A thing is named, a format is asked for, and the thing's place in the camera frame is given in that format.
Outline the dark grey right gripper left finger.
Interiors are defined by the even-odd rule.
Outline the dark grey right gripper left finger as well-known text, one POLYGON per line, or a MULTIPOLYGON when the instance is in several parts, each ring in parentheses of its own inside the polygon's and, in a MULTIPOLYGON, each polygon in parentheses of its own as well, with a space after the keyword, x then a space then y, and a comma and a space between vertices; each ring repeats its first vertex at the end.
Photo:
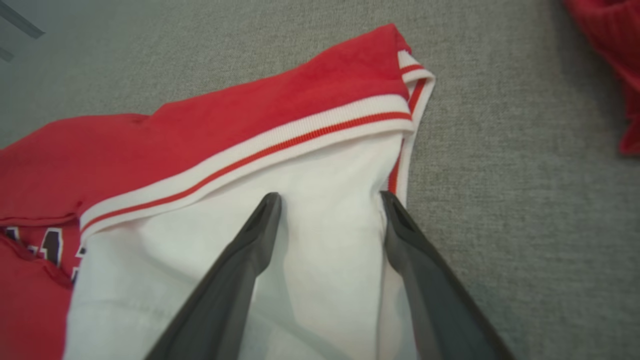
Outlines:
POLYGON ((158 338, 148 360, 236 360, 256 279, 274 252, 282 198, 268 193, 158 338))

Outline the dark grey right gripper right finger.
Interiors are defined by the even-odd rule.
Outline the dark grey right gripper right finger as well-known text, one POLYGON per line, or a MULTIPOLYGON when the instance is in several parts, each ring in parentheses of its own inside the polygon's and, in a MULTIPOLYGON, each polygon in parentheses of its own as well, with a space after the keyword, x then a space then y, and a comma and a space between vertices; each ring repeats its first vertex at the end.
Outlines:
POLYGON ((400 199, 381 192, 384 251, 402 279, 419 360, 512 360, 514 355, 400 199))

